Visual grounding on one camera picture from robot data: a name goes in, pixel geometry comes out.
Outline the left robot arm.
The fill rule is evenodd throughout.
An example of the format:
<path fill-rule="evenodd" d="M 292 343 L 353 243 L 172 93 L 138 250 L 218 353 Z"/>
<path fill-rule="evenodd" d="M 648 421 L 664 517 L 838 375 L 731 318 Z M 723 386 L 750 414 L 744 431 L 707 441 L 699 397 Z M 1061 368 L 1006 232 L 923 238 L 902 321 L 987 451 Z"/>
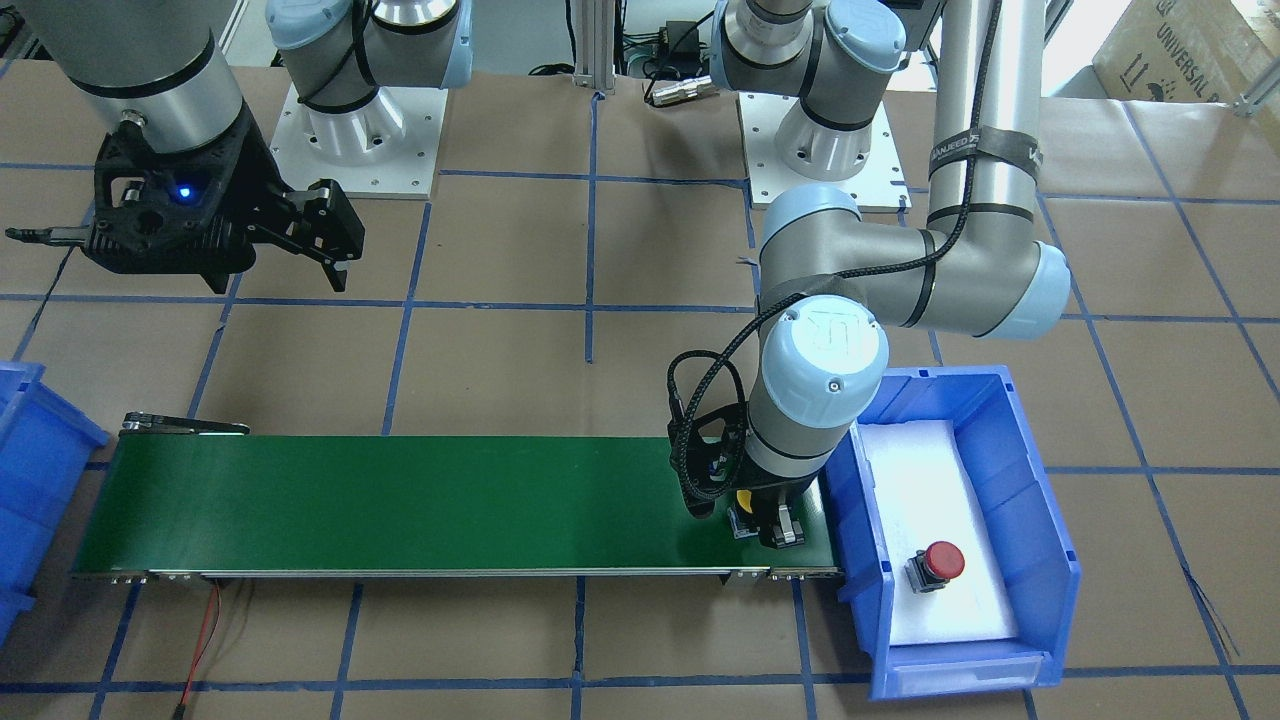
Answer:
<path fill-rule="evenodd" d="M 737 492 L 744 536 L 804 542 L 800 497 L 881 386 L 886 328 L 1033 340 L 1070 273 L 1036 238 L 1044 42 L 1061 1 L 719 1 L 763 209 L 755 316 L 682 400 L 669 465 L 696 519 Z"/>

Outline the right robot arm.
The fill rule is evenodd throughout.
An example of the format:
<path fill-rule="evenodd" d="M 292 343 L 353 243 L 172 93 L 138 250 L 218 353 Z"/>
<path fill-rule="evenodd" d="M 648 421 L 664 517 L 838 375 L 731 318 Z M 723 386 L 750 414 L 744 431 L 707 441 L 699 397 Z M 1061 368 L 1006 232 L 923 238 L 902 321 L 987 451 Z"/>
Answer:
<path fill-rule="evenodd" d="M 264 245 L 335 292 L 362 256 L 355 200 L 428 199 L 470 1 L 17 1 L 105 135 L 78 225 L 9 238 L 123 275 L 227 291 Z"/>

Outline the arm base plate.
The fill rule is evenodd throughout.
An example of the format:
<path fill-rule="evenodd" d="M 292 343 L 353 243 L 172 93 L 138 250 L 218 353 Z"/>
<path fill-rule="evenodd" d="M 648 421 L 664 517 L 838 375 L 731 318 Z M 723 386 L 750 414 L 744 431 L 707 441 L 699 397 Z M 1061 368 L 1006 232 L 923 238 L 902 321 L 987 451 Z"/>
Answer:
<path fill-rule="evenodd" d="M 911 208 L 884 105 L 855 131 L 818 126 L 795 97 L 740 94 L 742 147 L 751 205 L 767 209 L 785 191 L 828 182 L 864 213 Z"/>
<path fill-rule="evenodd" d="M 333 179 L 351 199 L 429 200 L 449 95 L 383 87 L 365 108 L 325 114 L 289 87 L 270 142 L 278 169 L 297 190 Z"/>

